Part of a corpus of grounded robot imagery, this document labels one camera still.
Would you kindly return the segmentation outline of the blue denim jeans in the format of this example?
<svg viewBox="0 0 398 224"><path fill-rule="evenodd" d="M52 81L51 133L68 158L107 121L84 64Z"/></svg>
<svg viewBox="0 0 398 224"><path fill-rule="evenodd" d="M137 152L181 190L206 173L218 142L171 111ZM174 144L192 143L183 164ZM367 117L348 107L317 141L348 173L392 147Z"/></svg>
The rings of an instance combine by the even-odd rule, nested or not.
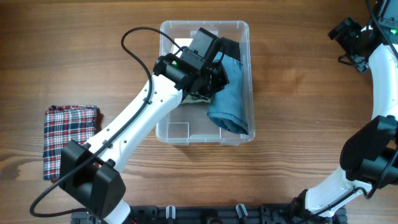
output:
<svg viewBox="0 0 398 224"><path fill-rule="evenodd" d="M226 54L221 63L229 83L211 99L207 115L219 128L234 134L249 134L244 109L244 65Z"/></svg>

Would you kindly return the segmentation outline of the black garment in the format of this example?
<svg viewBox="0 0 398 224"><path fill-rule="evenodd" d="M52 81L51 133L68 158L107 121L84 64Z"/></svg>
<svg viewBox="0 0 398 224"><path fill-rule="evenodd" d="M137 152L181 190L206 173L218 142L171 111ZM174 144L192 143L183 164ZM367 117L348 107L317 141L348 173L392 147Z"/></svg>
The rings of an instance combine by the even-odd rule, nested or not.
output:
<svg viewBox="0 0 398 224"><path fill-rule="evenodd" d="M227 39L225 37L221 38L223 46L225 47L225 51L224 53L237 60L237 61L241 61L241 52L240 52L240 46L239 46L239 42Z"/></svg>

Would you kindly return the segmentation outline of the white printed t-shirt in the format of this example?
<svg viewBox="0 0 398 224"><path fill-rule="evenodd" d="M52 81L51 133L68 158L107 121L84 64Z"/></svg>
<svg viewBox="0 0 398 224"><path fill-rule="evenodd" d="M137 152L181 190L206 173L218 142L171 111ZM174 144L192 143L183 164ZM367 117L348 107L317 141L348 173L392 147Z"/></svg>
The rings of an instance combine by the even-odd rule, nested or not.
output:
<svg viewBox="0 0 398 224"><path fill-rule="evenodd" d="M180 47L188 47L192 43L192 40L193 39L191 38L176 38L174 39L174 42ZM179 48L176 45L172 44L170 52L175 54L178 49Z"/></svg>

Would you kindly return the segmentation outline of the red plaid shirt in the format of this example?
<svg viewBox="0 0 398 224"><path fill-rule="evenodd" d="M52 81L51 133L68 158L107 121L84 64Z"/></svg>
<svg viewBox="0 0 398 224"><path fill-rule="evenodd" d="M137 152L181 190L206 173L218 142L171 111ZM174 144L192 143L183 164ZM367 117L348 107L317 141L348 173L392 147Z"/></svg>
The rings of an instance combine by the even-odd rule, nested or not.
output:
<svg viewBox="0 0 398 224"><path fill-rule="evenodd" d="M98 107L91 105L52 105L44 119L43 179L60 177L61 150L71 140L84 144L96 134Z"/></svg>

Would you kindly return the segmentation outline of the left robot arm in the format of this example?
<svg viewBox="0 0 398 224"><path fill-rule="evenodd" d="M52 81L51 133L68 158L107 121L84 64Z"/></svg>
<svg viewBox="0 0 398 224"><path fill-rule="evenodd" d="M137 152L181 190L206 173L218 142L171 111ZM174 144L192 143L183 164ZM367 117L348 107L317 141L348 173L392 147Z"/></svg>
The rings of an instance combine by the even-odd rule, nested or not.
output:
<svg viewBox="0 0 398 224"><path fill-rule="evenodd" d="M95 217L124 223L131 213L121 172L154 126L187 95L212 97L228 83L221 52L159 57L141 92L106 129L61 151L59 187Z"/></svg>

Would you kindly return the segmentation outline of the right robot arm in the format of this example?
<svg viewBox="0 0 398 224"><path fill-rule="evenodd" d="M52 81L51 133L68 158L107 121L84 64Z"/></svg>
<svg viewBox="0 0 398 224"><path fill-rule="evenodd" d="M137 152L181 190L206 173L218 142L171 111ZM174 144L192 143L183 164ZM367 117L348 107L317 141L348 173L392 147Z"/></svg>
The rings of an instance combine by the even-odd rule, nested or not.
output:
<svg viewBox="0 0 398 224"><path fill-rule="evenodd" d="M358 196L397 184L397 1L366 2L361 27L347 18L328 36L345 54L339 63L371 71L373 115L342 148L339 167L316 187L305 189L281 212L286 223L342 223L343 207Z"/></svg>

